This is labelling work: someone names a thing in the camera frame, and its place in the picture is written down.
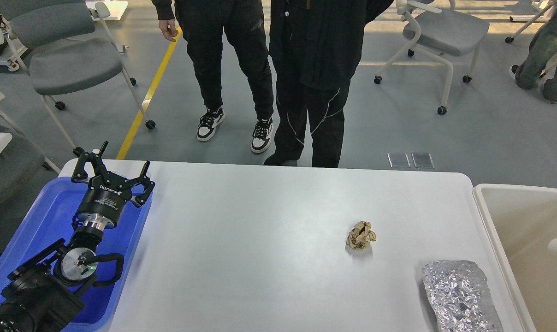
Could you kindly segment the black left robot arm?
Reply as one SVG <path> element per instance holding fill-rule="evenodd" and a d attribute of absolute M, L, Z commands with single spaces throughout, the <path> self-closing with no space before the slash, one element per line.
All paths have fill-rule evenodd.
<path fill-rule="evenodd" d="M 0 332 L 95 332 L 112 316 L 155 182 L 77 148 L 72 177 L 46 185 L 0 257 Z"/>

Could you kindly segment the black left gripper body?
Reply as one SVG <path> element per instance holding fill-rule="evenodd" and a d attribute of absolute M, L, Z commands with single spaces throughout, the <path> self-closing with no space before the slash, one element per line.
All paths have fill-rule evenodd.
<path fill-rule="evenodd" d="M 125 205 L 132 198 L 131 188 L 126 182 L 124 177 L 91 178 L 88 190 L 74 215 L 74 229 L 82 226 L 99 230 L 117 227 Z"/>

